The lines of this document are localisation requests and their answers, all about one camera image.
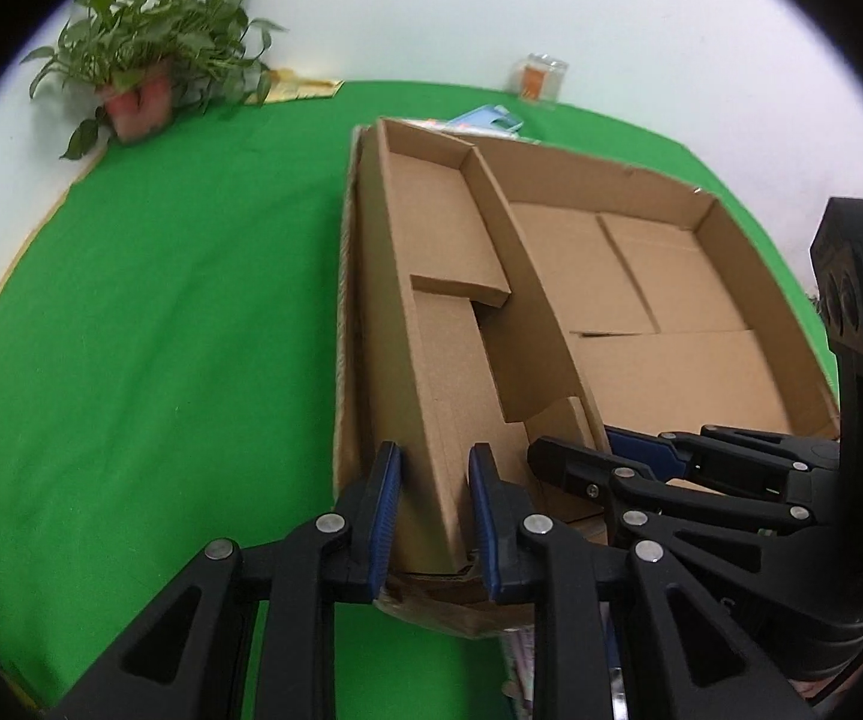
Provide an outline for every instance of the white wall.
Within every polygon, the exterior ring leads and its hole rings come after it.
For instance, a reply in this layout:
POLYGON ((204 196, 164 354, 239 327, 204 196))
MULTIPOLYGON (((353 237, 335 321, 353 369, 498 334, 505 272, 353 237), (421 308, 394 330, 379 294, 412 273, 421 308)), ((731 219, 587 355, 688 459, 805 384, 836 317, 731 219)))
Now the white wall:
MULTIPOLYGON (((343 79, 502 87, 534 50, 572 63, 563 99, 648 127, 705 160, 806 286, 831 194, 863 196, 863 92, 785 0, 250 0, 291 31, 273 63, 343 79)), ((57 32, 53 20, 41 40, 57 32)), ((72 119, 0 86, 0 277, 78 169, 72 119)))

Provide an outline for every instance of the cardboard box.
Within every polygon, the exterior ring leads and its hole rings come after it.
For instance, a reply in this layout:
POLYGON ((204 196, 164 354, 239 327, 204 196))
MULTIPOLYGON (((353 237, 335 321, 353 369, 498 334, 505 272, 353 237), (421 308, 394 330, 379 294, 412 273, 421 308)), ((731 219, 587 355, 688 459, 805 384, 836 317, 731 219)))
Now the cardboard box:
POLYGON ((473 575, 475 442, 538 509, 578 522, 599 509, 527 467, 541 435, 604 449, 606 423, 836 435, 754 247, 714 196, 650 170, 382 119, 356 135, 340 280, 334 482, 382 440, 404 447, 401 575, 473 575))

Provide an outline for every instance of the green tablecloth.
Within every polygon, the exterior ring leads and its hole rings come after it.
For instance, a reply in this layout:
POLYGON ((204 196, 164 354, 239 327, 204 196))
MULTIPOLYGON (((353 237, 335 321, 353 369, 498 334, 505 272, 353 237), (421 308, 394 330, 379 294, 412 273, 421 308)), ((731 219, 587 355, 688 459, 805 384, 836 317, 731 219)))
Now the green tablecloth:
MULTIPOLYGON (((503 103, 522 135, 719 194, 823 332, 777 250, 673 141, 453 86, 214 109, 112 148, 0 298, 0 656, 55 701, 207 541, 280 538, 330 496, 335 285, 351 128, 503 103)), ((345 720, 506 712, 494 642, 337 613, 345 720)))

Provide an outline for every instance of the orange label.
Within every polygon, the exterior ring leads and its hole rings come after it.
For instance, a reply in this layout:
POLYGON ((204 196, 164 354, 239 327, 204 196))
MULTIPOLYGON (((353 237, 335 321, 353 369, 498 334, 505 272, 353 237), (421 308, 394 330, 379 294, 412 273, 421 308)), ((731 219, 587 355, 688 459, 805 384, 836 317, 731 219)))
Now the orange label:
POLYGON ((542 87, 545 85, 547 75, 547 71, 525 67, 521 71, 521 97, 524 100, 538 100, 542 95, 542 87))

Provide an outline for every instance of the clear glass jar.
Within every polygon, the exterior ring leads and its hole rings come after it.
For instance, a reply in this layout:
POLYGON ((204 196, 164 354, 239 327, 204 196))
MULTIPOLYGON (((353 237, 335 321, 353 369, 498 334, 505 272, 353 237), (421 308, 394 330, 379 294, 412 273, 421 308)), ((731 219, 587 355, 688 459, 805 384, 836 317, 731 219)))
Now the clear glass jar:
POLYGON ((567 62, 546 53, 532 53, 521 68, 521 100, 531 103, 557 103, 567 62))

